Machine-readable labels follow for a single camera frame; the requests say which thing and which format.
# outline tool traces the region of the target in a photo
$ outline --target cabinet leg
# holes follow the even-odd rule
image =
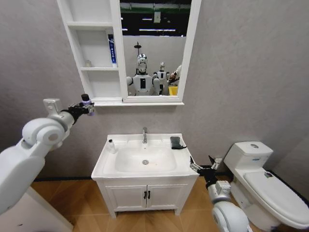
[[[117,213],[115,211],[110,211],[110,215],[112,219],[116,219],[117,218]]]
[[[175,215],[176,215],[176,216],[179,216],[180,213],[182,212],[181,209],[174,209],[174,211],[175,211]]]

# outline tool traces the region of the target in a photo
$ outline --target open shelf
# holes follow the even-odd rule
[[[74,46],[79,48],[81,67],[89,60],[94,67],[112,68],[107,33],[103,30],[76,30],[72,34]]]
[[[93,98],[120,98],[120,82],[118,72],[99,71],[87,72]]]
[[[68,21],[67,25],[75,30],[112,30],[112,23],[109,22],[75,22]]]
[[[110,0],[58,0],[66,21],[111,22]]]
[[[113,67],[81,67],[81,71],[118,71]]]
[[[139,102],[139,103],[123,103],[122,98],[113,97],[113,98],[102,98],[102,97],[94,97],[91,101],[95,104],[95,106],[161,106],[161,105],[184,105],[183,102]]]

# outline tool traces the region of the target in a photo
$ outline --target toilet tank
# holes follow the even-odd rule
[[[224,163],[229,169],[255,169],[262,167],[273,150],[262,142],[235,143],[227,153]]]

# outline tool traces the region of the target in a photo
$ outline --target toilet lid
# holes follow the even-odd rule
[[[274,210],[301,224],[309,223],[307,205],[288,186],[269,172],[246,173],[245,180]]]

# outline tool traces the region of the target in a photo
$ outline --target white sink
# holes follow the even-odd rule
[[[166,172],[176,168],[171,149],[161,146],[121,148],[115,162],[116,170],[127,173]]]
[[[190,152],[187,148],[171,149],[171,136],[182,134],[147,134],[147,144],[142,143],[142,134],[108,135],[105,146],[92,172],[95,180],[119,177],[149,177],[171,175],[197,175],[190,168]],[[108,147],[112,139],[117,152]]]

